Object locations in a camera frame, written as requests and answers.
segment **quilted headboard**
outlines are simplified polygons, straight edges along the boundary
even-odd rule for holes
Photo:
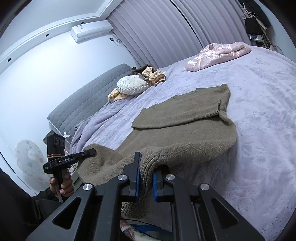
[[[117,81],[131,71],[127,64],[121,64],[103,73],[60,103],[48,115],[48,121],[62,135],[66,132],[73,136],[74,126],[101,109]]]

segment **air conditioner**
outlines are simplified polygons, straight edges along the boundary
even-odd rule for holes
[[[71,35],[78,43],[80,41],[107,34],[112,30],[112,25],[107,21],[97,21],[91,23],[84,23],[78,26],[72,27]]]

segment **white round pillow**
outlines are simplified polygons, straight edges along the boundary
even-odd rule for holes
[[[150,86],[149,83],[142,80],[140,76],[129,75],[118,80],[116,87],[122,94],[137,95],[147,90]]]

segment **black sleeve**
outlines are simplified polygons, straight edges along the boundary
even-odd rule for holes
[[[4,240],[25,240],[43,221],[36,201],[57,200],[48,188],[31,197],[0,168],[0,233]]]

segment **cable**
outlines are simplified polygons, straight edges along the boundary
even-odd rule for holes
[[[116,45],[120,45],[121,40],[119,38],[117,38],[115,41],[113,41],[113,43],[116,44]]]
[[[124,219],[124,220],[128,220],[128,221],[136,221],[136,222],[140,222],[140,223],[148,224],[148,225],[150,225],[150,226],[153,226],[153,227],[160,228],[160,227],[158,227],[158,226],[155,226],[155,225],[153,225],[153,224],[150,224],[150,223],[145,223],[145,222],[142,222],[142,221],[139,221],[139,220],[134,220],[134,219],[127,219],[127,218],[123,218],[123,217],[122,217],[122,219]]]
[[[245,4],[243,3],[244,6],[242,6],[242,9],[245,10],[244,15],[241,18],[252,18],[255,17],[256,14],[254,12],[249,12],[245,6]]]

